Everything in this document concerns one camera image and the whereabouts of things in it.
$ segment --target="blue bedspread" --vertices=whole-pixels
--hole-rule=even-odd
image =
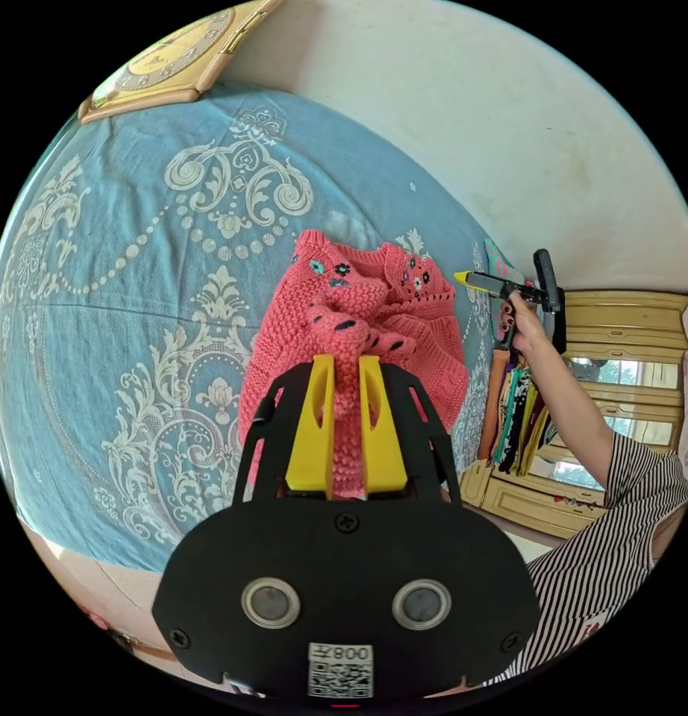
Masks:
[[[323,229],[488,270],[484,232],[388,142],[284,92],[63,130],[0,247],[0,460],[21,518],[69,549],[162,571],[232,497],[237,401],[295,238]],[[456,300],[469,393],[453,430],[475,458],[492,335]],[[223,555],[237,549],[222,545]]]

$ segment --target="wooden cabinet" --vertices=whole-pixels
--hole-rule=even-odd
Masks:
[[[487,512],[556,537],[573,537],[605,513],[601,507],[556,500],[506,480],[492,477],[481,507]]]
[[[567,339],[574,343],[687,349],[688,296],[641,291],[566,292]]]
[[[666,453],[684,419],[681,366],[688,296],[639,291],[566,293],[565,359],[605,421]],[[524,476],[478,461],[461,477],[468,504],[549,535],[570,537],[605,513],[604,492],[560,437]]]

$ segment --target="qr code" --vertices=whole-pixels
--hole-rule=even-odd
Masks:
[[[309,695],[367,699],[374,695],[373,664],[311,662]]]

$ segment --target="person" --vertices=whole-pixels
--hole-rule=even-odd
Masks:
[[[510,296],[517,333],[513,346],[528,362],[561,439],[605,490],[607,512],[577,535],[533,560],[540,622],[515,661],[479,685],[497,683],[563,655],[610,621],[635,594],[675,534],[688,505],[678,456],[661,454],[614,432],[571,374],[535,312]]]

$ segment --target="screw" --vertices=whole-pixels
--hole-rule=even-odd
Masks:
[[[170,641],[178,649],[190,648],[190,637],[182,629],[170,629]]]
[[[343,534],[351,535],[359,528],[359,518],[350,512],[344,512],[334,520],[334,526]]]
[[[512,634],[509,634],[502,642],[501,642],[501,651],[504,654],[510,654],[519,644],[521,641],[521,635],[518,632],[513,632]]]

